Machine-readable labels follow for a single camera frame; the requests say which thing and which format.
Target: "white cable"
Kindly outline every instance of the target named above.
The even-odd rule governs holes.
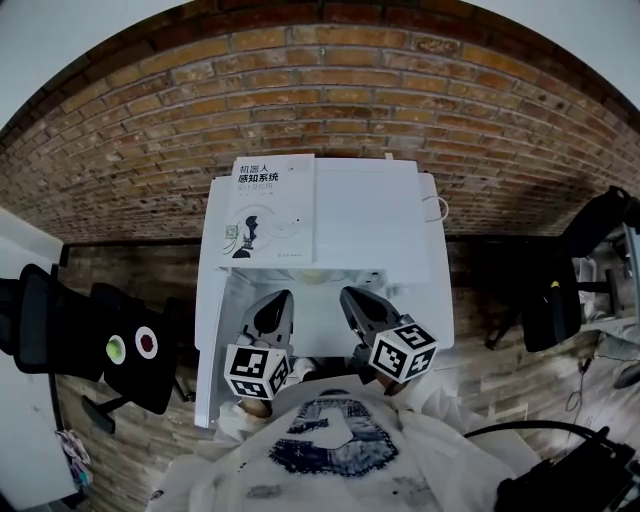
[[[425,219],[425,222],[436,222],[439,220],[444,220],[449,216],[449,203],[447,203],[442,197],[440,196],[427,196],[425,197],[422,202],[424,203],[427,199],[431,199],[435,197],[439,202],[441,202],[444,205],[444,215],[441,215],[439,218],[437,219]]]

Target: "book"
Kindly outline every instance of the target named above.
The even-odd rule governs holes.
[[[313,154],[236,159],[223,265],[287,268],[313,262],[314,159]]]

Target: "white shirt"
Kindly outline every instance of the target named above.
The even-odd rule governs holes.
[[[465,439],[490,422],[424,384],[419,406],[414,383],[385,397],[356,376],[287,388],[268,420],[224,404],[213,441],[169,465],[147,510],[493,510],[498,484],[539,458],[512,432]]]

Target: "brick wall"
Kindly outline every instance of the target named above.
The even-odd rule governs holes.
[[[0,134],[0,205],[65,242],[201,235],[247,154],[416,160],[450,234],[555,234],[640,193],[638,112],[561,48],[464,3],[195,2],[89,51]]]

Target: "black office chair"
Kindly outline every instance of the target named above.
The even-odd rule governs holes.
[[[169,321],[169,309],[175,307],[175,302],[177,299],[169,297],[167,299],[167,303],[165,305],[165,311],[162,315],[158,315],[157,313],[149,312],[146,310],[145,304],[141,299],[135,299],[130,297],[123,291],[118,288],[111,286],[105,283],[95,283],[91,288],[91,299],[100,303],[101,305],[111,308],[114,311],[118,311],[122,314],[129,316],[139,316],[141,314],[151,315],[158,317],[158,320],[162,322],[163,331],[168,333],[168,339],[172,340],[173,349],[175,350],[175,334],[172,331],[172,324]],[[175,374],[175,358],[173,360],[173,371]],[[178,393],[180,399],[183,402],[194,402],[195,401],[195,393],[187,392],[185,393],[178,383],[177,379],[173,378],[173,389]],[[127,404],[131,401],[131,398],[126,396],[121,396],[118,398],[114,398],[108,402],[103,404],[97,404],[87,396],[82,397],[82,408],[85,413],[91,418],[91,420],[103,431],[108,434],[115,433],[116,424],[115,420],[109,416],[109,414],[116,409],[119,409],[123,405]],[[169,397],[166,397],[166,403],[160,404],[160,409],[154,410],[152,412],[156,412],[161,414],[164,412],[169,401]]]
[[[107,355],[92,335],[108,328],[111,310],[33,264],[24,267],[14,292],[11,345],[18,369],[98,381]]]
[[[511,278],[515,286],[509,311],[496,337],[485,342],[487,348],[494,350],[520,316],[529,352],[546,350],[575,335],[582,322],[579,290],[607,293],[613,312],[619,309],[613,274],[606,272],[606,282],[578,283],[571,258],[588,256],[623,222],[629,202],[624,190],[610,187],[586,204],[546,254],[522,263],[529,274]]]
[[[17,279],[0,279],[0,350],[8,356],[13,355],[11,324],[17,287]]]

